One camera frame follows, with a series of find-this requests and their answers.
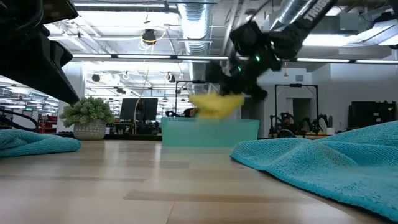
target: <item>teal towel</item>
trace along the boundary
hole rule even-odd
[[[0,157],[75,152],[79,148],[80,142],[72,138],[23,130],[0,131]]]
[[[298,188],[398,222],[398,121],[316,141],[241,142],[231,157]]]

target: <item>black monitor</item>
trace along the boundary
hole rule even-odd
[[[134,108],[138,98],[125,98],[122,101],[120,119],[133,120]],[[137,105],[136,120],[155,121],[157,114],[157,98],[141,98]]]

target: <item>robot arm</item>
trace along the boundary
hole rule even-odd
[[[316,0],[294,23],[281,32],[262,33],[258,25],[249,21],[230,33],[229,38],[234,49],[247,60],[232,55],[229,62],[231,76],[222,72],[216,63],[210,63],[206,71],[206,80],[219,83],[221,95],[245,93],[263,100],[267,92],[257,85],[257,78],[266,70],[279,71],[281,59],[294,58],[302,47],[303,41],[337,0]]]
[[[313,132],[315,134],[318,134],[320,131],[324,131],[319,123],[319,121],[323,119],[326,127],[329,127],[329,121],[328,121],[328,116],[325,114],[320,114],[315,121],[312,122],[312,127],[313,127]]]

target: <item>teal plastic bin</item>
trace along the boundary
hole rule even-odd
[[[233,147],[257,140],[259,125],[256,120],[162,118],[163,145]]]

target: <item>wooden table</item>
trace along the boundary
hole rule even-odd
[[[384,223],[231,161],[231,149],[83,142],[0,161],[2,224]]]
[[[306,139],[321,139],[321,138],[326,138],[329,137],[328,135],[314,135],[314,134],[308,134],[306,136],[296,136],[296,138],[306,138]]]

